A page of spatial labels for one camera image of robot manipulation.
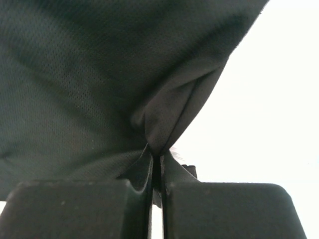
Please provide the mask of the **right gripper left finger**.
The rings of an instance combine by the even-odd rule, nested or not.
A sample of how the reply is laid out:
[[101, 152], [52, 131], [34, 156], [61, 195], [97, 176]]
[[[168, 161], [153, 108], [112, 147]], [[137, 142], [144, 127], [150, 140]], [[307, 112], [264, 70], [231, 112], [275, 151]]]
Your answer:
[[0, 216], [3, 239], [148, 239], [153, 156], [146, 146], [114, 180], [19, 184]]

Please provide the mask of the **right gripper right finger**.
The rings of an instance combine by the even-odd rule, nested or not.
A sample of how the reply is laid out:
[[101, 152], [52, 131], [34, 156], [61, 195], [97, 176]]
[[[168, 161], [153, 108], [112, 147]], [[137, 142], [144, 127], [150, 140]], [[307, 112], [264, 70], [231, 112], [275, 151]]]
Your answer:
[[276, 184], [198, 181], [171, 154], [160, 159], [166, 239], [304, 239], [287, 191]]

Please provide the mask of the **black t shirt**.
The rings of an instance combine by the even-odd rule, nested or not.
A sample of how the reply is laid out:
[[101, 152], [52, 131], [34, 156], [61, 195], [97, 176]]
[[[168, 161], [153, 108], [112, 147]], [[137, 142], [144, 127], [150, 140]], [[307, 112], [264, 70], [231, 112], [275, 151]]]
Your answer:
[[3, 0], [0, 198], [108, 180], [199, 113], [265, 0]]

